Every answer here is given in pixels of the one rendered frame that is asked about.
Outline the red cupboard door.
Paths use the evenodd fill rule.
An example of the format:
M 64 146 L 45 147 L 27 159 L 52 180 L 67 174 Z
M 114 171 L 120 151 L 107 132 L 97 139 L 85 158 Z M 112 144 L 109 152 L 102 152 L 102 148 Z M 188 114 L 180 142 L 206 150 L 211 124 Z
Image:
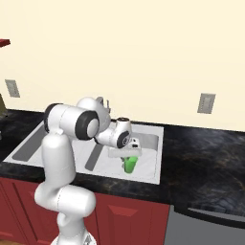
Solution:
M 100 245 L 164 245 L 169 205 L 97 193 Z
M 0 239 L 23 245 L 51 245 L 56 238 L 56 213 L 34 202 L 40 183 L 0 177 Z

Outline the grey wall socket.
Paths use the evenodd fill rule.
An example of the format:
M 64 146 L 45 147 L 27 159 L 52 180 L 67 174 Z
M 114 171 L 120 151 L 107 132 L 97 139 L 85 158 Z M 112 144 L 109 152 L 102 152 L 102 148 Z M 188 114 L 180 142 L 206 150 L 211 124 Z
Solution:
M 16 81 L 12 79 L 6 79 L 5 82 L 6 82 L 10 96 L 12 98 L 19 98 L 20 94 L 17 88 Z
M 214 105 L 215 94 L 202 93 L 198 104 L 198 113 L 210 114 Z

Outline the white double basin sink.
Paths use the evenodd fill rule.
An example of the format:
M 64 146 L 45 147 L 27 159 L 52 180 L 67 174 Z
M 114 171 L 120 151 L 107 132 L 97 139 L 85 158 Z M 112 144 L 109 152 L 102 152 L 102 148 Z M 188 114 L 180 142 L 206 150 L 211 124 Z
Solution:
M 123 170 L 123 160 L 112 158 L 112 149 L 104 146 L 96 153 L 97 162 L 92 170 L 85 165 L 96 147 L 94 140 L 72 141 L 77 173 L 86 173 L 103 177 L 118 178 L 149 184 L 160 184 L 164 129 L 161 126 L 131 124 L 134 147 L 142 151 L 132 173 Z M 41 141 L 46 135 L 44 123 L 41 122 L 14 151 L 5 162 L 32 167 L 43 167 L 41 159 Z

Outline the green cup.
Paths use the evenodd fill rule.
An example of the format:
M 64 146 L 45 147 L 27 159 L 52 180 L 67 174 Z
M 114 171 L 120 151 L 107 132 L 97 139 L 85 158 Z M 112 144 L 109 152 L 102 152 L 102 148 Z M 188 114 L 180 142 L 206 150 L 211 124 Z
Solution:
M 137 156 L 126 157 L 123 160 L 123 168 L 126 173 L 132 173 L 136 163 L 138 162 Z

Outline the grey dishwasher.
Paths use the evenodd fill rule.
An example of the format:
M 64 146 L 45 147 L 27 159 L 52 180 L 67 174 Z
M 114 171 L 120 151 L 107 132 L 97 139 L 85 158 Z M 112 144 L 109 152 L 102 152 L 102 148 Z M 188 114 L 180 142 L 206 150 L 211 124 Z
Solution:
M 245 216 L 171 206 L 164 245 L 245 245 Z

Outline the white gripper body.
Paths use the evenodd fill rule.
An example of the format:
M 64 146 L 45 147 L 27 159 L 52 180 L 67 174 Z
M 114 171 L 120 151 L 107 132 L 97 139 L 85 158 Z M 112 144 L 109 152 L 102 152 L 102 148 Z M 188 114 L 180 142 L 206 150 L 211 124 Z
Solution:
M 142 150 L 140 148 L 108 148 L 108 156 L 110 158 L 124 158 L 124 157 L 139 157 L 142 155 Z

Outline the grey sink tap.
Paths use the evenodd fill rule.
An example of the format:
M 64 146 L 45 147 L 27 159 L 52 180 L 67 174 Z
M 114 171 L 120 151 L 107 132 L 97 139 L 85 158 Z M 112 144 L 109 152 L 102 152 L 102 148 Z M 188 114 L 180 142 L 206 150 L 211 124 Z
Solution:
M 96 100 L 108 111 L 110 114 L 111 108 L 109 106 L 109 100 L 104 100 L 103 97 L 97 97 Z

